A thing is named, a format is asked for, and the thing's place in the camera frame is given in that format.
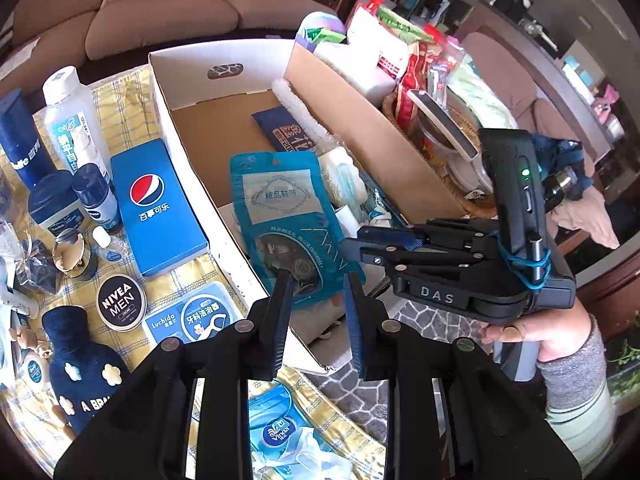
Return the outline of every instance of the round blue label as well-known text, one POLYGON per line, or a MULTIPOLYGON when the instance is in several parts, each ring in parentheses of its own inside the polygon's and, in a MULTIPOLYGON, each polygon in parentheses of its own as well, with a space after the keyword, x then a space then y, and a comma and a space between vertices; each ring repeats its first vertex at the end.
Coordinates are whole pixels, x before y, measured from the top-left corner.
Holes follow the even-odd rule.
POLYGON ((191 341, 213 337, 232 322, 222 300, 210 294, 199 294, 187 301, 181 318, 182 329, 191 341))
POLYGON ((262 430, 262 439, 268 446, 279 447, 296 431, 296 425, 290 418, 280 417, 262 430))
POLYGON ((42 380, 42 369, 36 361, 29 361, 27 372, 34 383, 39 383, 42 380))
POLYGON ((107 253, 107 260, 110 262, 117 262, 122 259, 122 254, 117 253, 116 251, 109 251, 107 253))

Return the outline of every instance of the human hand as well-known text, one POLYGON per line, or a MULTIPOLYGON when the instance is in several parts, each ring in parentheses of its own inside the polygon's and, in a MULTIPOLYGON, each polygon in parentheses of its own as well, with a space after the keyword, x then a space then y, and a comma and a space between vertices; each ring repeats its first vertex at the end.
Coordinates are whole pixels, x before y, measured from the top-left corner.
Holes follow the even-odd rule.
POLYGON ((509 326, 484 324, 482 343, 540 341, 538 360, 553 361, 575 354, 591 333, 591 317, 576 298, 567 310, 543 310, 522 316, 509 326))

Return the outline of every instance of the white flower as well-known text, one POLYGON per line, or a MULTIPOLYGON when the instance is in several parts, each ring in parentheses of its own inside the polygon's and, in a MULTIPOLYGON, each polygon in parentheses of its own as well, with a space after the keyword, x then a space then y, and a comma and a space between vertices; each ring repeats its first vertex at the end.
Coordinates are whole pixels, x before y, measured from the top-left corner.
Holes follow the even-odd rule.
POLYGON ((71 363, 65 363, 65 372, 71 378, 72 381, 81 381, 82 375, 77 366, 73 366, 71 363))
POLYGON ((67 415, 75 415, 76 414, 76 410, 74 409, 74 406, 72 404, 72 402, 67 399, 66 397, 60 397, 59 399, 60 402, 60 406, 62 406, 62 409, 65 410, 65 413, 67 415))
POLYGON ((122 383, 122 378, 120 377, 120 369, 113 365, 104 365, 102 376, 104 377, 104 380, 109 383, 109 386, 115 386, 116 384, 122 383))

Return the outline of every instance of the checkered tablecloth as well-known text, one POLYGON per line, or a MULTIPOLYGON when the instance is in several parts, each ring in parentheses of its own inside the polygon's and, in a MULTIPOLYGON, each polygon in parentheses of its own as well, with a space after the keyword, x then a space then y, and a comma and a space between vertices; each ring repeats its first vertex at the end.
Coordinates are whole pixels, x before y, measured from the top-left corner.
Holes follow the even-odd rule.
MULTIPOLYGON (((150 96, 148 67, 142 66, 95 83, 92 85, 92 90, 98 118, 111 155, 158 136, 150 96)), ((43 119, 44 112, 42 110, 34 115, 34 120, 49 153, 54 154, 44 130, 43 119)), ((59 168, 63 167, 59 160, 56 163, 59 168)), ((0 164, 15 186, 14 196, 26 208, 27 191, 8 164, 4 153, 0 155, 0 164)), ((24 237, 25 230, 34 237, 42 236, 41 229, 31 221, 26 213, 15 227, 21 237, 24 237)), ((117 351, 130 370, 140 364, 152 349, 142 327, 139 326, 135 330, 125 333, 114 332, 100 320, 96 309, 95 300, 99 283, 105 277, 116 273, 128 274, 138 280, 145 290, 148 313, 215 280, 222 282, 241 311, 245 310, 235 291, 227 283, 215 260, 209 254, 196 258, 168 275, 148 281, 139 275, 131 257, 117 264, 100 261, 98 272, 91 281, 77 282, 64 278, 59 286, 59 292, 55 296, 33 295, 40 303, 41 312, 46 312, 62 304, 77 304, 84 307, 88 314, 92 339, 117 351)), ((32 322, 32 327, 41 328, 39 318, 32 322)), ((357 478, 360 480, 382 478, 385 461, 385 448, 382 444, 346 418, 303 374, 283 367, 278 375, 278 380, 289 387, 297 405, 306 413, 309 421, 319 429, 324 439, 336 452, 351 460, 357 478)), ((15 390, 0 392, 0 408, 26 449, 51 475, 57 460, 70 443, 62 435, 57 420, 50 414, 52 403, 56 402, 55 396, 50 388, 42 393, 31 391, 21 374, 18 374, 16 383, 15 390)), ((267 383, 252 381, 250 395, 257 395, 271 386, 267 383)), ((200 397, 196 395, 195 413, 200 408, 199 399, 200 397)), ((198 423, 194 420, 191 424, 188 474, 192 478, 198 423)), ((267 471, 262 476, 271 478, 273 475, 273 472, 267 471)))

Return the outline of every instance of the person's arm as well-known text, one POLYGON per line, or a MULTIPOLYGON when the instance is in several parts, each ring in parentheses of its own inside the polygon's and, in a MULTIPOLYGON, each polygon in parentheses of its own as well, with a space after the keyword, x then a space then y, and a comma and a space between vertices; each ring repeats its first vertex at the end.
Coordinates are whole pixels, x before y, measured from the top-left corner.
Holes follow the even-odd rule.
POLYGON ((615 423, 596 320, 577 300, 569 310, 524 316, 511 327, 483 328, 482 341, 494 340, 541 341, 538 368, 547 388, 546 418, 587 476, 608 453, 615 423))

